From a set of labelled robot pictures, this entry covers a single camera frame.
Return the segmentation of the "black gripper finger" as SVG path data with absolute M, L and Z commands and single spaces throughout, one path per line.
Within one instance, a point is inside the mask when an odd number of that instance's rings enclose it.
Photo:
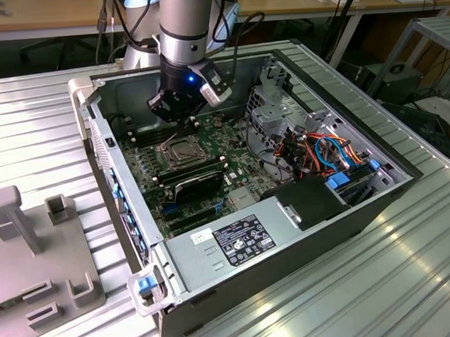
M 192 127 L 195 122 L 196 115 L 205 105 L 206 100 L 197 100 L 194 103 L 190 103 L 188 107 L 182 111 L 182 115 L 180 117 L 180 127 Z
M 148 99 L 148 108 L 163 121 L 175 123 L 179 128 L 184 125 L 184 104 L 171 90 L 161 89 Z

